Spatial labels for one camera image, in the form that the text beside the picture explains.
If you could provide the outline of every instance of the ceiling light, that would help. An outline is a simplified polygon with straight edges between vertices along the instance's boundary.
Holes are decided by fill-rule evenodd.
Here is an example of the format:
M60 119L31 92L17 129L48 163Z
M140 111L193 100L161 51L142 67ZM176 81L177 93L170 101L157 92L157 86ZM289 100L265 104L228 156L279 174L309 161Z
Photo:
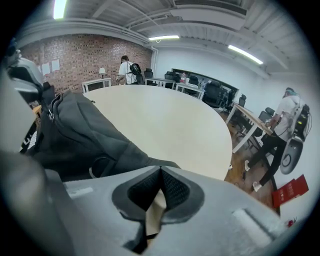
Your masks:
M263 62L260 60L260 59L257 59L256 57L252 56L250 53L247 53L246 51L244 50L241 50L233 45L229 45L228 47L229 49L231 50L234 50L240 54L243 54L244 56L247 56L248 58L250 58L251 60L255 61L256 63L258 63L259 65L263 64Z
M150 37L149 40L161 40L161 39L179 39L177 35L164 35L164 36L157 36L157 37Z
M53 9L53 18L62 19L65 13L67 0L55 0Z

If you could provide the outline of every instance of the black backpack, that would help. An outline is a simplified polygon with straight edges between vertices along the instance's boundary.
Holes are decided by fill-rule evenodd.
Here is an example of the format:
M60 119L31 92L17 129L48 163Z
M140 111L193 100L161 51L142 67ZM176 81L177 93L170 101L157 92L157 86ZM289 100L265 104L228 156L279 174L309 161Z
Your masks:
M35 146L27 153L45 169L57 171L63 181L111 176L147 166L178 167L148 157L94 103L71 91L58 95L42 112Z

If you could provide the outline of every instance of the desk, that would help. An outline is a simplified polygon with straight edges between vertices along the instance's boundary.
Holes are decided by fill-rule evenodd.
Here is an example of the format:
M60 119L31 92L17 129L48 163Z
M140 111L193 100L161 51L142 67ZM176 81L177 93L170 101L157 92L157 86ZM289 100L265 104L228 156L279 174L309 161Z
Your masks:
M251 137L251 135L255 132L255 130L257 128L260 128L261 130L266 132L268 135L271 135L273 133L272 130L267 128L266 125L259 118L255 117L254 114L250 110L240 106L239 104L237 104L235 102L233 104L234 104L233 108L232 108L230 114L228 115L228 117L225 121L225 124L229 123L229 121L230 121L231 117L234 115L236 109L238 109L253 122L253 126L248 131L246 136L239 142L239 144L234 147L234 149L232 150L232 153L236 153L246 143L246 141Z
M219 114L204 102L175 90L130 84L96 89L84 96L95 101L115 128L149 157L225 179L232 155L230 132ZM165 207L163 194L159 193L155 202L150 208L158 213ZM157 232L155 227L147 234Z
M90 81L86 81L86 82L81 83L83 93L89 92L89 88L88 88L89 85L97 84L97 83L100 83L100 82L103 83L103 87L106 87L106 84L107 84L108 87L111 86L111 78L108 78L108 77L107 78L100 78L100 79L90 80Z
M147 85L147 81L154 81L159 87L166 87L166 83L173 83L172 89L174 88L175 82L174 80L164 79L164 78L155 78L149 77L144 79L144 84Z
M177 82L176 86L175 86L175 90L178 91L178 88L181 87L182 88L182 92L184 92L185 88L189 89L189 90L193 90L195 92L198 92L198 99L200 101L202 101L202 98L204 97L205 94L205 90L204 89L199 89L198 86L196 86L195 84L185 84L183 82Z
M41 105L36 106L35 108L32 109L32 112L34 114L38 114L41 111L41 108L42 108Z

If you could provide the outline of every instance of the round white table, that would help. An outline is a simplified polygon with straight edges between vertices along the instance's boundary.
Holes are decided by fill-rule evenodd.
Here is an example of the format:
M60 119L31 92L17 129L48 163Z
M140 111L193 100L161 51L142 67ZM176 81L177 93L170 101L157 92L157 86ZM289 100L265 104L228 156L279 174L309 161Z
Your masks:
M232 156L230 132L219 114L197 98L148 85L110 86L84 96L95 101L100 112L149 157L225 179ZM163 194L158 194L155 202L155 207L166 207ZM147 235L157 231L147 230Z

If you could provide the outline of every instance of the brick wall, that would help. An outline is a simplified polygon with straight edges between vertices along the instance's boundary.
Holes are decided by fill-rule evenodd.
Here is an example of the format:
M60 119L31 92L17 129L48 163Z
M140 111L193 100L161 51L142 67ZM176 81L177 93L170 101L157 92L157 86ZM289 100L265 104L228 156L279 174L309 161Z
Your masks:
M133 63L138 63L142 75L151 67L152 51L141 45L95 34L70 34L46 38L30 43L21 49L22 57L42 65L59 59L60 70L45 75L55 87L56 94L70 89L82 92L81 83L101 78L100 68L105 68L105 78L111 78L116 85L121 56L127 55Z

